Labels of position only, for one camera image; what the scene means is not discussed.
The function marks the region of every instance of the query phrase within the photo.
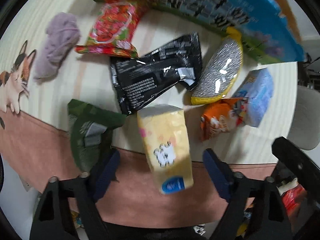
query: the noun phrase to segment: rolled purple towel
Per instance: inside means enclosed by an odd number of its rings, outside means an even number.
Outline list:
[[[58,13],[50,21],[46,34],[48,37],[33,67],[36,81],[55,76],[67,53],[78,42],[80,31],[76,17],[69,13]]]

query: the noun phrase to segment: pink mat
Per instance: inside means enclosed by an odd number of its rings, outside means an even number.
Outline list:
[[[66,132],[24,112],[0,112],[0,152],[10,166],[42,192],[52,176],[60,180],[80,171],[71,154]],[[155,188],[143,154],[119,150],[121,161],[97,208],[106,222],[144,228],[174,228],[208,223],[221,218],[227,203],[219,198],[202,163],[192,163],[194,186],[171,195]],[[234,171],[254,179],[269,176],[276,164],[230,165]],[[76,210],[74,199],[71,208]]]

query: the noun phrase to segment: yellow tissue pack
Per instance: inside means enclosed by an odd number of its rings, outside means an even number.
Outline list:
[[[224,98],[238,76],[243,64],[241,33],[228,27],[227,34],[192,92],[193,105],[211,104]]]
[[[162,194],[193,185],[183,109],[158,105],[137,112],[139,132],[154,182]]]

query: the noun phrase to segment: green package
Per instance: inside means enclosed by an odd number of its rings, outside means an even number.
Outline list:
[[[73,158],[81,171],[89,172],[110,151],[112,131],[124,124],[126,116],[72,99],[68,118]]]

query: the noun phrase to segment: black plastic package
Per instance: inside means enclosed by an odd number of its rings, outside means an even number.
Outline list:
[[[134,114],[180,82],[198,83],[202,57],[198,33],[181,36],[140,58],[111,57],[112,82],[123,114]]]

